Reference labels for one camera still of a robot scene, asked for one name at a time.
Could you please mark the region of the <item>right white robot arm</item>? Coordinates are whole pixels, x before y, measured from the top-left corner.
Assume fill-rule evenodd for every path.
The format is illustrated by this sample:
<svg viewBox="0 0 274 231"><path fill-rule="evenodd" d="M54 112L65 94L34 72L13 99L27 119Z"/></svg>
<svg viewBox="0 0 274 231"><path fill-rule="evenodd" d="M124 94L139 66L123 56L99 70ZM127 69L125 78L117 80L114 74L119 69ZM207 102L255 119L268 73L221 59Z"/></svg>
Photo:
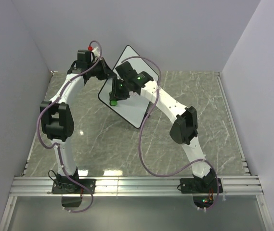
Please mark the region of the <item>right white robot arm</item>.
<svg viewBox="0 0 274 231"><path fill-rule="evenodd" d="M153 79L148 80L141 85L126 82L118 78L113 79L112 90L109 93L110 101L125 100L129 98L129 92L131 91L153 103L153 106L149 109L142 121L138 138L138 155L143 168L152 176L164 178L179 174L191 166L196 189L202 193L207 192L212 187L212 183L216 180L216 172L214 167L206 160L199 143L196 109L192 106L188 108L179 103L164 91L159 83ZM158 108L163 112L172 123L170 136L174 142L183 148L189 160L189 164L183 166L174 173L167 175L159 175L148 169L142 156L141 141L143 128L155 108Z"/></svg>

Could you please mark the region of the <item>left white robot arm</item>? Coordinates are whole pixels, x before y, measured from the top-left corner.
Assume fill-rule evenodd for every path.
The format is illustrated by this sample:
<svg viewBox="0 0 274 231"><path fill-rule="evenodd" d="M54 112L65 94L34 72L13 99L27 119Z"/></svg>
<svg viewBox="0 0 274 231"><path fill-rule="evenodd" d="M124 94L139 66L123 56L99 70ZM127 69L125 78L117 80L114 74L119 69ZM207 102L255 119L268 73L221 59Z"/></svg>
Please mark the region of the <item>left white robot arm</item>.
<svg viewBox="0 0 274 231"><path fill-rule="evenodd" d="M63 188L68 193L76 193L80 188L78 167L72 156L71 136L74 119L69 104L91 77L106 80L115 73L104 58L90 52L90 56L77 58L69 68L64 83L48 101L42 101L36 124L37 138L45 149L54 149L58 164L57 176L64 178Z"/></svg>

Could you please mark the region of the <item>green whiteboard eraser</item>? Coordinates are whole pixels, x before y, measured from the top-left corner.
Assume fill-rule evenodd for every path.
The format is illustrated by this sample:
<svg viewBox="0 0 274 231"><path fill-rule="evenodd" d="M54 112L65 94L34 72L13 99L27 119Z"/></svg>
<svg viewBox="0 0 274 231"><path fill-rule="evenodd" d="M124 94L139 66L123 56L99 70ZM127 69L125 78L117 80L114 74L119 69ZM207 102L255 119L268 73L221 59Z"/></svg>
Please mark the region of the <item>green whiteboard eraser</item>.
<svg viewBox="0 0 274 231"><path fill-rule="evenodd" d="M110 106L117 106L117 100L110 100Z"/></svg>

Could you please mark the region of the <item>white whiteboard black frame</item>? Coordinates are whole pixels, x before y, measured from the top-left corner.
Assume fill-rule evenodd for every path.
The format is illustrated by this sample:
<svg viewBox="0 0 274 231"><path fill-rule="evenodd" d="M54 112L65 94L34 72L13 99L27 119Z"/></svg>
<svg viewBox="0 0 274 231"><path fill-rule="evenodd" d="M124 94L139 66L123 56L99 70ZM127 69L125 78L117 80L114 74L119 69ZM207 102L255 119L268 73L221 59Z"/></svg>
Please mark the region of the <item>white whiteboard black frame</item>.
<svg viewBox="0 0 274 231"><path fill-rule="evenodd" d="M158 71L148 65L146 61L140 58L134 58L130 59L129 63L132 68L137 71L137 73L145 71L153 77L155 81L159 80ZM101 90L99 91L98 99L135 128L140 128L150 101L135 93L126 100L118 101L117 105L111 106L109 100L109 93L111 90L112 79L108 79L104 82Z"/></svg>

